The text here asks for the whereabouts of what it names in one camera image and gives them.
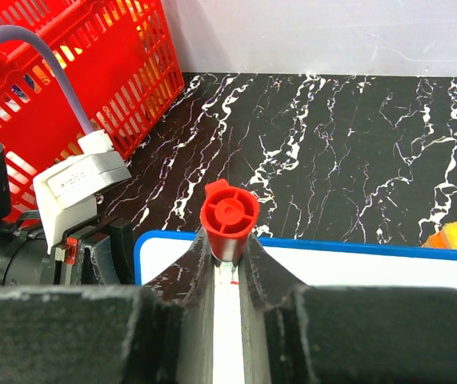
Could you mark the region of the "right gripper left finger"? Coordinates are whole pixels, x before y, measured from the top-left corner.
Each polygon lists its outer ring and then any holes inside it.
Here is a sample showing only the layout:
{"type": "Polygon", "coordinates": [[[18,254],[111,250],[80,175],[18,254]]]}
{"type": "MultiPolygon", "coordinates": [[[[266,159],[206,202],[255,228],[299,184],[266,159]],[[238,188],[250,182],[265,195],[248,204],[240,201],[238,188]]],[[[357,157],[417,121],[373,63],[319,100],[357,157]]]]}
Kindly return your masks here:
{"type": "Polygon", "coordinates": [[[204,231],[142,286],[0,287],[0,383],[210,383],[204,231]]]}

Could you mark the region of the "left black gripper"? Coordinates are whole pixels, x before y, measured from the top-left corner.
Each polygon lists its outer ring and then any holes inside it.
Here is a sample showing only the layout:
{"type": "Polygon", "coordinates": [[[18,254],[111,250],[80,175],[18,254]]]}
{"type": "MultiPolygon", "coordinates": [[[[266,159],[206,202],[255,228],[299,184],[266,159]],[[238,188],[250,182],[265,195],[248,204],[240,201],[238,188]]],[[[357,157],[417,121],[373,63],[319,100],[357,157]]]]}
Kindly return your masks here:
{"type": "Polygon", "coordinates": [[[54,246],[55,285],[133,285],[134,235],[124,218],[92,218],[54,246]]]}

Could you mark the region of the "red whiteboard marker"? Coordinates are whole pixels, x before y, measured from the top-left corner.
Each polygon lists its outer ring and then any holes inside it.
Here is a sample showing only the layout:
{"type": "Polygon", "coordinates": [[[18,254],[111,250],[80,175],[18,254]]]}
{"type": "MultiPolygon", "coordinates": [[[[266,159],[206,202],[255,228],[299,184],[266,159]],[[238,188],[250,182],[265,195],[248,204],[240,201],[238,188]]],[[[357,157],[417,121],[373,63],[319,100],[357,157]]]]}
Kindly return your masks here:
{"type": "Polygon", "coordinates": [[[258,199],[225,178],[207,184],[205,194],[200,222],[210,254],[220,269],[221,281],[237,286],[237,267],[259,218],[258,199]]]}

